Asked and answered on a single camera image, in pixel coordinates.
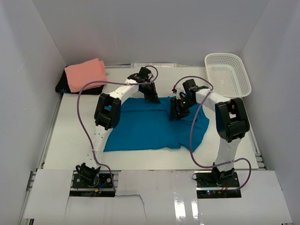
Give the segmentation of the blue t shirt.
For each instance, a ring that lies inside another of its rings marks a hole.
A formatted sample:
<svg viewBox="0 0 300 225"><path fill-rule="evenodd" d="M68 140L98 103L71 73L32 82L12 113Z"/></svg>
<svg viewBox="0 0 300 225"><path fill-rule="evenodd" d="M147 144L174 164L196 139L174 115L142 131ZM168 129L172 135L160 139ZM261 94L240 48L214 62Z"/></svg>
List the blue t shirt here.
<svg viewBox="0 0 300 225"><path fill-rule="evenodd" d="M143 98L128 98L121 106L120 121L110 133L104 151L158 150L162 148L196 150L202 143L210 120L199 105L188 116L169 120L170 97L160 104Z"/></svg>

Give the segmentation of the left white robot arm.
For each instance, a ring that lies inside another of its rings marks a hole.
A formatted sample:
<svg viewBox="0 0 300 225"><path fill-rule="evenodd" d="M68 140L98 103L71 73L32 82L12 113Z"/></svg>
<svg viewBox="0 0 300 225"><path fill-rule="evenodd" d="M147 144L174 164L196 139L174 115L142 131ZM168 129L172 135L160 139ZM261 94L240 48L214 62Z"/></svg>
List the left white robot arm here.
<svg viewBox="0 0 300 225"><path fill-rule="evenodd" d="M80 178L88 187L95 187L99 183L99 172L102 166L112 173L109 166L102 164L97 159L98 153L103 153L107 139L120 121L121 105L137 92L144 94L146 101L159 104L160 100L156 92L154 81L158 78L158 70L152 65L141 67L138 73L127 77L124 83L109 81L93 81L82 87L77 98L77 116L79 122L86 133L91 145L91 150L87 153L85 161L76 166L76 171ZM79 103L82 92L95 83L116 84L120 87L109 94L101 93L98 98L94 113L95 133L91 138L85 128L80 116Z"/></svg>

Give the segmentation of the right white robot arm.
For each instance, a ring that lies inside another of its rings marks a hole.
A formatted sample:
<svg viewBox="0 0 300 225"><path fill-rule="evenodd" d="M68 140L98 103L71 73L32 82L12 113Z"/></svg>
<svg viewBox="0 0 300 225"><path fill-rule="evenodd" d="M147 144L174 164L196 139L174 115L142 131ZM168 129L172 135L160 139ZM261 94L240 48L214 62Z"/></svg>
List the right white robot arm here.
<svg viewBox="0 0 300 225"><path fill-rule="evenodd" d="M170 100L170 120L179 120L189 114L189 109L194 105L206 106L215 113L216 130L220 137L217 158L212 166L212 183L217 187L224 186L229 177L234 174L234 162L237 148L250 129L248 115L241 98L228 98L214 92L211 83L207 86L198 86L194 76L187 76L180 90L173 87L176 94Z"/></svg>

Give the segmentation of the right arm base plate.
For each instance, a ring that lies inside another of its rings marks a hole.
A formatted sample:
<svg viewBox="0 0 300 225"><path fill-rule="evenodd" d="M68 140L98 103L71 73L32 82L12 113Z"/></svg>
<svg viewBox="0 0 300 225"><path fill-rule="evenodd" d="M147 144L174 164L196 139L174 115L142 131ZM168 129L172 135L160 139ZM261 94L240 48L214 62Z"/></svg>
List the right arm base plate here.
<svg viewBox="0 0 300 225"><path fill-rule="evenodd" d="M222 199L241 198L239 178L236 172L233 176L213 180L211 172L195 172L192 179L196 181L196 192L198 199Z"/></svg>

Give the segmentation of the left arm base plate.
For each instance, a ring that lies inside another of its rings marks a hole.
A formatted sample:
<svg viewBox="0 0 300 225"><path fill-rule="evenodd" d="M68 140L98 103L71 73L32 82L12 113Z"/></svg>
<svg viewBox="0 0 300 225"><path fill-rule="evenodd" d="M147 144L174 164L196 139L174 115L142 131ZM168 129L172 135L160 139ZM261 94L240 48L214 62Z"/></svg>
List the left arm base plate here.
<svg viewBox="0 0 300 225"><path fill-rule="evenodd" d="M69 195L73 197L115 197L110 173L100 171L93 183L89 184L82 176L74 172Z"/></svg>

